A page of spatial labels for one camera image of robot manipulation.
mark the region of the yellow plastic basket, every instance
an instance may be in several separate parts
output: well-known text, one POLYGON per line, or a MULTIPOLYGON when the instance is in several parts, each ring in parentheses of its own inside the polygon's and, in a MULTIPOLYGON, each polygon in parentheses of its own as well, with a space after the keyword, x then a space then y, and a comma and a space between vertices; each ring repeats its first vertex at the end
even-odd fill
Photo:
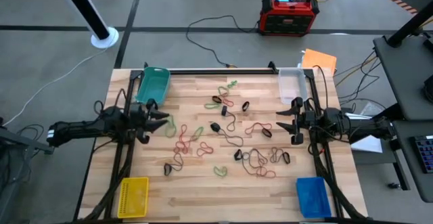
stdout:
POLYGON ((124 178, 120 186, 118 218, 145 217, 149 179, 147 177, 124 178))

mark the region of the red power station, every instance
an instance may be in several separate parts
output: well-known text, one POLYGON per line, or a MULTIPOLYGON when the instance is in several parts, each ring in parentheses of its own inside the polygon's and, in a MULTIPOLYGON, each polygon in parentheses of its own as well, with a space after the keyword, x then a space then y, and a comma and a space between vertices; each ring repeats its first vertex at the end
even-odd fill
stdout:
POLYGON ((260 25, 262 35, 306 35, 319 13, 317 0, 262 0, 260 25))

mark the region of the green rubber band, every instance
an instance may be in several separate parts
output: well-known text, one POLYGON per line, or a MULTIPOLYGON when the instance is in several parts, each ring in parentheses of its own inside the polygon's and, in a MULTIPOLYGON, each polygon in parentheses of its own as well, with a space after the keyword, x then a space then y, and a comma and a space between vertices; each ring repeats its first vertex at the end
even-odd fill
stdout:
POLYGON ((191 136, 190 141, 196 141, 200 136, 202 136, 204 127, 198 127, 198 129, 194 132, 194 134, 191 136))
POLYGON ((168 123, 167 123, 167 126, 165 127, 165 137, 172 138, 172 137, 174 137, 176 135, 176 132, 177 132, 175 120, 173 119, 173 116, 170 115, 167 118, 167 121, 168 121, 168 123))
POLYGON ((225 94, 225 93, 221 93, 221 89, 224 89, 226 91, 225 92, 226 96, 229 95, 229 89, 226 88, 226 87, 220 86, 220 87, 218 87, 218 93, 219 93, 220 96, 223 96, 223 94, 225 94))
POLYGON ((230 83, 230 85, 227 86, 227 88, 231 89, 231 88, 233 88, 233 86, 235 86, 235 85, 237 85, 237 81, 232 81, 232 82, 230 83))
POLYGON ((227 167, 223 166, 221 169, 219 169, 218 167, 214 166, 214 173, 219 177, 225 177, 227 176, 227 167))
POLYGON ((206 109, 217 109, 217 108, 220 107, 220 104, 218 104, 218 103, 207 103, 207 104, 204 104, 204 107, 206 109))

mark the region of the gray concrete floor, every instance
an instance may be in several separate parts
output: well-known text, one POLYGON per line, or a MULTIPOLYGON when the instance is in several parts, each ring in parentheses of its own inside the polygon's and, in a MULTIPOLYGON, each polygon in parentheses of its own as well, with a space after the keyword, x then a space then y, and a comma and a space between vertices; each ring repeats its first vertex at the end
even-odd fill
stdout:
MULTIPOLYGON (((107 24, 125 26, 133 0, 93 1, 107 24)), ((227 14, 234 15, 240 26, 250 27, 258 19, 260 1, 140 0, 134 27, 186 27, 200 18, 227 14)), ((331 0, 320 8, 314 29, 392 30, 411 17, 389 0, 331 0)), ((65 0, 0 0, 0 25, 84 26, 65 0)), ((233 24, 231 20, 217 20, 197 26, 232 28, 233 24)), ((340 71, 361 63, 370 54, 373 39, 380 36, 378 33, 289 38, 191 33, 193 40, 215 49, 222 61, 239 67, 263 67, 271 60, 278 66, 295 66, 302 57, 301 51, 310 48, 337 56, 340 71)), ((90 46, 89 37, 88 32, 0 30, 0 115, 8 120, 39 87, 98 52, 90 46)), ((95 118, 93 102, 106 96, 119 44, 46 88, 9 129, 17 131, 30 123, 40 123, 47 128, 59 120, 95 118)), ((189 43, 182 32, 131 33, 122 67, 142 68, 144 62, 167 68, 219 67, 211 53, 189 43)), ((392 105, 395 99, 382 67, 374 74, 381 79, 359 97, 392 105)), ((352 93, 360 79, 361 74, 356 73, 337 88, 338 94, 352 93)), ((364 105, 365 102, 357 102, 357 112, 364 105)), ((74 140, 58 148, 52 156, 36 156, 31 180, 23 184, 16 202, 14 219, 30 219, 31 223, 70 221, 91 142, 74 140)), ((392 166, 357 168, 367 209, 373 218, 414 223, 430 221, 425 210, 433 206, 423 203, 416 189, 399 192, 385 188, 396 179, 392 166)))

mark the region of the white cable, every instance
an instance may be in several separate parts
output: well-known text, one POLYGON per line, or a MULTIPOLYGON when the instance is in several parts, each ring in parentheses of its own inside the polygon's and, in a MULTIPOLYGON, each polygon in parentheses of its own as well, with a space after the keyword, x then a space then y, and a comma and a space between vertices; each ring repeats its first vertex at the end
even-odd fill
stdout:
POLYGON ((17 115, 15 115, 11 120, 9 120, 9 121, 7 121, 5 124, 3 124, 3 126, 6 126, 6 125, 8 125, 9 123, 11 123, 13 120, 15 120, 17 117, 19 117, 23 112, 24 112, 24 110, 26 109, 26 107, 27 107, 27 105, 33 100, 33 98, 35 98, 35 96, 36 95, 38 95, 42 90, 44 90, 46 87, 48 87, 48 86, 50 86, 50 85, 52 85, 52 84, 54 84, 55 82, 57 82, 57 81, 59 81, 59 80, 61 80, 62 78, 64 78, 64 77, 66 77, 66 76, 68 76, 71 72, 74 72, 74 70, 76 69, 76 68, 78 68, 78 66, 80 66, 81 64, 83 64, 84 62, 86 62, 86 61, 89 61, 90 59, 92 59, 92 58, 94 58, 94 57, 96 57, 96 56, 98 56, 98 55, 101 55, 102 53, 104 53, 104 52, 106 52, 107 51, 107 49, 108 48, 105 48, 103 51, 100 51, 100 52, 98 52, 98 53, 96 53, 96 54, 94 54, 94 55, 91 55, 91 56, 89 56, 89 57, 87 57, 87 58, 85 58, 83 61, 81 61, 81 62, 79 62, 71 71, 69 71, 69 72, 67 72, 65 75, 63 75, 63 76, 61 76, 61 77, 59 77, 59 78, 57 78, 57 79, 54 79, 53 81, 51 81, 51 82, 49 82, 49 83, 47 83, 46 85, 44 85, 44 86, 42 86, 25 104, 24 104, 24 106, 22 107, 22 109, 21 109, 21 111, 17 114, 17 115))

